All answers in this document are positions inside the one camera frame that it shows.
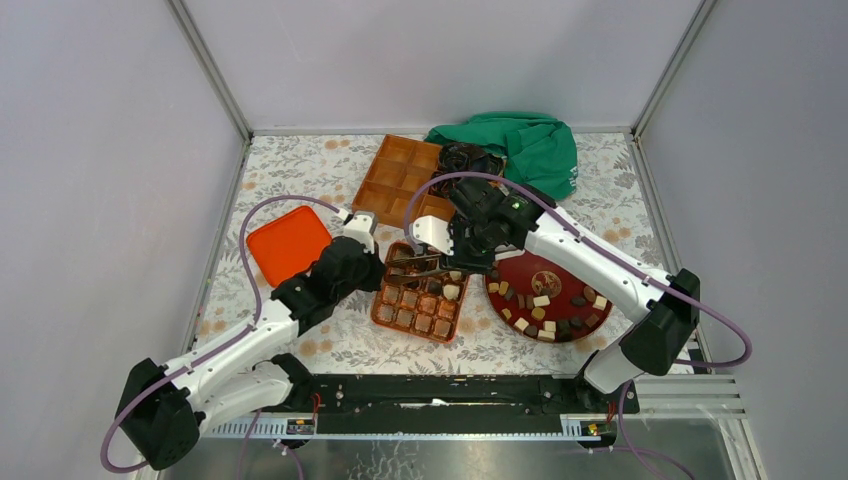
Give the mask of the orange box lid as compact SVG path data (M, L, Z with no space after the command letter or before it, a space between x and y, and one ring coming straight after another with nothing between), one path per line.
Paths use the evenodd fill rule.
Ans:
M247 247L271 287L306 271L332 235L309 206L299 206L247 236Z

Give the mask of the metal serving tongs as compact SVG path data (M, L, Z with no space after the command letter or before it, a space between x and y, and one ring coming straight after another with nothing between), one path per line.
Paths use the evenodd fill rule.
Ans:
M386 263L388 279L419 279L448 274L441 254L424 254L391 259Z

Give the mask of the orange chocolate box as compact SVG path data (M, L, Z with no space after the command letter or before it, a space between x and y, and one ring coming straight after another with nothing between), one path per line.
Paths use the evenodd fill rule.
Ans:
M388 249L386 263L416 254L408 244L398 241ZM445 284L461 287L457 301L442 295ZM440 343L453 340L459 324L460 309L467 292L468 275L458 271L413 279L388 279L385 272L379 293L372 303L370 317L375 324Z

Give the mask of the red round plate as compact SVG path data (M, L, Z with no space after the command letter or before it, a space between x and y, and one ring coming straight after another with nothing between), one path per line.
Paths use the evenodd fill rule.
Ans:
M564 268L525 253L483 276L495 312L517 333L546 343L584 339L603 325L612 303Z

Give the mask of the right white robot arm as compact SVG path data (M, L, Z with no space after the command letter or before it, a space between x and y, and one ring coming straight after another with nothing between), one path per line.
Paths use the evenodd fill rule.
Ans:
M573 386L579 407L597 412L627 381L669 372L698 324L697 311L686 301L698 293L694 274L644 269L531 186L502 191L486 179L463 178L448 198L459 220L453 236L457 254L490 258L496 248L513 246L568 271L631 321L582 367Z

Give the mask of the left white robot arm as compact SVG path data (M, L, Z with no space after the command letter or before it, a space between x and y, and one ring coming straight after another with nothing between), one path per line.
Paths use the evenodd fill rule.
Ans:
M102 465L121 470L108 458L117 430L136 447L143 466L164 470L221 423L266 406L304 407L308 371L276 349L327 320L351 293L378 290L384 272L372 235L338 236L307 271L274 289L253 317L163 365L150 358L137 363L101 446Z

